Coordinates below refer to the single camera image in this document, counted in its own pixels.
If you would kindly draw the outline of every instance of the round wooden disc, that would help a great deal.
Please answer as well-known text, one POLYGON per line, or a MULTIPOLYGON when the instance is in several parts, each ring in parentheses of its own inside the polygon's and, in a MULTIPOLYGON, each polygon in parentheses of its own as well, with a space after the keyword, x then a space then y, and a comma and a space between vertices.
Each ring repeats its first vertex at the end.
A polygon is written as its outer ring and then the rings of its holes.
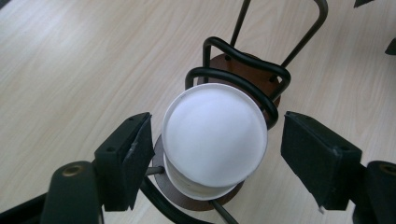
MULTIPOLYGON (((156 166, 164 166, 163 164, 163 139, 160 136, 157 140, 157 143, 154 147, 155 156, 152 159, 152 165, 156 166)), ((157 181, 158 187, 163 192, 163 194, 173 203, 178 206, 189 209, 192 211, 208 211, 212 210, 213 206, 208 201, 198 201, 192 198, 187 197, 178 191, 171 181, 169 180, 166 173, 155 175, 155 180, 157 181)), ((236 193, 242 188, 243 182, 238 184, 233 190, 231 190, 228 194, 216 199, 216 201, 220 204, 225 204, 229 202, 236 193)))
MULTIPOLYGON (((256 87, 258 87, 267 96, 270 95, 274 91, 274 89, 279 85, 279 81, 277 80, 277 78, 275 81, 272 82, 270 81, 270 77, 273 75, 272 73, 262 71, 260 69, 252 68, 244 63, 240 63, 237 60, 229 58, 226 54, 220 54, 214 57, 212 60, 210 60, 210 67, 228 71, 240 77, 243 77, 244 79, 254 84, 256 87)), ((234 84, 215 78, 210 78, 209 82, 223 83, 239 89, 234 84)), ((202 84, 202 83, 204 83, 204 79, 202 77, 198 78, 198 84, 202 84)), ((274 101, 276 107, 279 106, 279 102, 280 102, 280 96, 274 101)))

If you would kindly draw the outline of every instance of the wooden table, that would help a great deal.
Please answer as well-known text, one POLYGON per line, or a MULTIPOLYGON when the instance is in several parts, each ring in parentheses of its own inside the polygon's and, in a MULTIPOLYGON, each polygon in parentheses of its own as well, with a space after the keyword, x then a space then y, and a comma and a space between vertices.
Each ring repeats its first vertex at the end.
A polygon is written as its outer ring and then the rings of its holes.
MULTIPOLYGON (((286 111, 311 116, 363 150, 396 162, 396 2, 329 1, 329 17, 289 65, 265 158, 225 208, 240 223, 351 223, 318 211, 279 150, 286 111)), ((202 64, 212 35, 229 40, 242 1, 12 0, 0 10, 0 211, 48 190, 52 173, 93 152, 126 118, 163 115, 202 64)), ((236 47, 281 63, 316 19, 311 1, 252 1, 236 47)), ((190 212, 221 223, 215 211, 190 212)), ((169 223, 139 193, 106 223, 169 223)))

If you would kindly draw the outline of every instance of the round white object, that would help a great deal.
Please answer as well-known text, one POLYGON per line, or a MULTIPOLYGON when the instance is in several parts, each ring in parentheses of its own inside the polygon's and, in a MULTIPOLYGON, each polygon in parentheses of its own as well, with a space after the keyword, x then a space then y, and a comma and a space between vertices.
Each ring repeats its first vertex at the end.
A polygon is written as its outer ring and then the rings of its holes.
POLYGON ((256 103, 234 87, 215 83, 180 94, 165 114, 162 135, 168 163, 186 181, 215 189, 244 181, 259 166, 267 145, 267 127, 256 103))

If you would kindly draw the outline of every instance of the black metal wire frame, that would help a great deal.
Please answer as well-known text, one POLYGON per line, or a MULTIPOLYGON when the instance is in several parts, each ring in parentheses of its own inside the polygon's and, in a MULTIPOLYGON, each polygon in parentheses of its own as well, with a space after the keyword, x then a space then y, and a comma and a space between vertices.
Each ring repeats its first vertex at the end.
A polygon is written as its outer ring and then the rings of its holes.
POLYGON ((263 71, 271 72, 273 74, 276 74, 278 77, 281 77, 282 80, 280 81, 279 86, 271 93, 271 95, 268 96, 271 101, 275 101, 280 96, 280 94, 289 86, 291 76, 286 68, 281 67, 275 63, 269 63, 251 57, 233 48, 227 42, 215 36, 209 37, 204 42, 204 67, 210 67, 210 51, 212 46, 220 49, 232 59, 235 59, 240 63, 244 63, 250 67, 257 68, 263 71))
POLYGON ((314 36, 314 34, 320 29, 322 24, 326 21, 329 7, 326 0, 314 0, 318 4, 319 16, 315 23, 311 26, 308 32, 303 36, 300 42, 294 47, 289 56, 281 64, 282 67, 287 67, 294 57, 300 52, 300 50, 308 43, 308 41, 314 36))
POLYGON ((265 110, 265 112, 267 112, 269 117, 266 121, 267 129, 270 130, 272 127, 275 126, 278 119, 276 106, 267 95, 265 95, 258 87, 253 85, 251 82, 227 71, 209 67, 197 67, 191 69, 190 72, 186 75, 186 90, 193 86, 193 81, 196 77, 212 77, 225 80, 237 85, 242 90, 247 91, 247 93, 249 93, 253 98, 258 100, 259 104, 263 107, 261 108, 261 110, 265 110))

